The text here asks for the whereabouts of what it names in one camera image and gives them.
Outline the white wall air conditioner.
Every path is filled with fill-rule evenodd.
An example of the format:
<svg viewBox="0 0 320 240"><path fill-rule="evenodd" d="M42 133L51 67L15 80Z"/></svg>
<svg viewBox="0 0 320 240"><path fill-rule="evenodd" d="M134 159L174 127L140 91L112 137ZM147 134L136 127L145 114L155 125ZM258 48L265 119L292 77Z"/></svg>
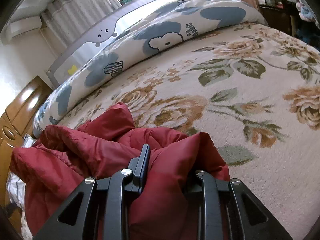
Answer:
<svg viewBox="0 0 320 240"><path fill-rule="evenodd" d="M1 32L1 42L3 44L8 44L14 37L29 31L40 29L41 25L42 22L39 16L12 22Z"/></svg>

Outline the red quilted puffer coat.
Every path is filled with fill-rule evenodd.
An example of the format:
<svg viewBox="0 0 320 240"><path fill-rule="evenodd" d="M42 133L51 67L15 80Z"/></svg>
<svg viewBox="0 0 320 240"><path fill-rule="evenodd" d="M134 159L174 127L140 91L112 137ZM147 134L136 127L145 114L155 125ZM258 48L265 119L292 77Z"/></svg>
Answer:
<svg viewBox="0 0 320 240"><path fill-rule="evenodd" d="M188 136L166 127L135 128L124 103L77 129L49 125L30 148L12 152L10 169L26 184L25 216L33 235L87 177L103 179L126 168L143 145L151 148L143 193L131 204L131 239L195 239L198 211L183 195L195 167L230 179L207 133Z"/></svg>

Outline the striped white pillow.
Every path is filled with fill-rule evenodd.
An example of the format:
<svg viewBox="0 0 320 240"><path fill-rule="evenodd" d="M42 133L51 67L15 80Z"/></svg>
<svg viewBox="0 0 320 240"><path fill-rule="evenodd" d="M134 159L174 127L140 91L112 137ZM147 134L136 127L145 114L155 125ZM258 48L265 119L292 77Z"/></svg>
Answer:
<svg viewBox="0 0 320 240"><path fill-rule="evenodd" d="M22 210L22 218L21 218L21 234L23 239L33 239L31 231L28 227L27 220L25 217L24 210L24 197L25 197L25 183L22 179L14 174L13 172L9 172L9 177L7 179L6 188L9 194L9 200L11 204L16 204Z"/></svg>

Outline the cluttered dark side shelf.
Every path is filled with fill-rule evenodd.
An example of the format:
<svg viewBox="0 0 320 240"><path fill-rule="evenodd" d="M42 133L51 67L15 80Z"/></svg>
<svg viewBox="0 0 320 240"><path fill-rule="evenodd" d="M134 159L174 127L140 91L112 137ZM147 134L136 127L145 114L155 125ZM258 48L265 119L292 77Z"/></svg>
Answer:
<svg viewBox="0 0 320 240"><path fill-rule="evenodd" d="M319 28L301 0L258 0L268 25L319 50Z"/></svg>

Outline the floral bed blanket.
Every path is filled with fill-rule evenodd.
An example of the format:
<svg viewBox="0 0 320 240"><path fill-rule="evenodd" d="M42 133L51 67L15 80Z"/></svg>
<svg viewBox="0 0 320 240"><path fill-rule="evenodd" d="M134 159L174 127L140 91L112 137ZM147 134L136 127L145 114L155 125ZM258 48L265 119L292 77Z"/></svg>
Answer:
<svg viewBox="0 0 320 240"><path fill-rule="evenodd" d="M232 177L294 239L319 217L319 51L253 23L215 30L125 70L60 124L125 103L136 127L208 133Z"/></svg>

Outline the grey bed guard rail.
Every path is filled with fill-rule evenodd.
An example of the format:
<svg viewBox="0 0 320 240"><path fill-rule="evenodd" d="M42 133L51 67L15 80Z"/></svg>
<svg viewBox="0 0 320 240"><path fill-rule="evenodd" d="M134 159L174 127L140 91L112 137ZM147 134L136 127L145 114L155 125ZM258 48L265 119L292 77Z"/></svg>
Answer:
<svg viewBox="0 0 320 240"><path fill-rule="evenodd" d="M61 82L56 79L55 72L62 67L64 62L79 48L88 42L99 47L103 43L111 41L111 38L115 38L120 34L120 31L117 30L117 23L122 17L155 1L157 0L133 0L126 3L124 6L102 18L89 28L88 31L84 32L76 41L67 47L65 52L63 52L48 69L47 76L54 88L59 87L61 84Z"/></svg>

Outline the grey window curtain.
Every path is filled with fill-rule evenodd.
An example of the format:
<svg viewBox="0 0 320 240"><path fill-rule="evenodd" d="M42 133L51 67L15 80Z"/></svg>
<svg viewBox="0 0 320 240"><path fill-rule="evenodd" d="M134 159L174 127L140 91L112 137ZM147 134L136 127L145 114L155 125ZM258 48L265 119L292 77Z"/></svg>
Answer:
<svg viewBox="0 0 320 240"><path fill-rule="evenodd" d="M120 7L118 0L52 0L41 12L41 18L63 46L68 47Z"/></svg>

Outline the wooden headboard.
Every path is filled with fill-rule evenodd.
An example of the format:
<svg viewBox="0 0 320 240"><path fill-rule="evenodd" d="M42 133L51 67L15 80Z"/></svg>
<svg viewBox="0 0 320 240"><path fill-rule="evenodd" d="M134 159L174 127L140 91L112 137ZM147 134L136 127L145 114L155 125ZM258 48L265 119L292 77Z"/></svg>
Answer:
<svg viewBox="0 0 320 240"><path fill-rule="evenodd" d="M23 144L25 134L33 133L33 118L52 93L39 77L33 78L1 113L1 206L8 204L6 183L12 149Z"/></svg>

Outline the blue white cartoon duvet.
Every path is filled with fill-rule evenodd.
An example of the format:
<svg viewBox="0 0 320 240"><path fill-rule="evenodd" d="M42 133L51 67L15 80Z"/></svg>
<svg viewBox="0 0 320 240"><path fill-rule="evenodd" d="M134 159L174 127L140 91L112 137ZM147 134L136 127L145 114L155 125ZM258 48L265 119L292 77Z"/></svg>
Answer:
<svg viewBox="0 0 320 240"><path fill-rule="evenodd" d="M176 0L122 32L50 94L36 112L33 135L56 125L82 98L134 64L209 31L252 22L262 14L241 0Z"/></svg>

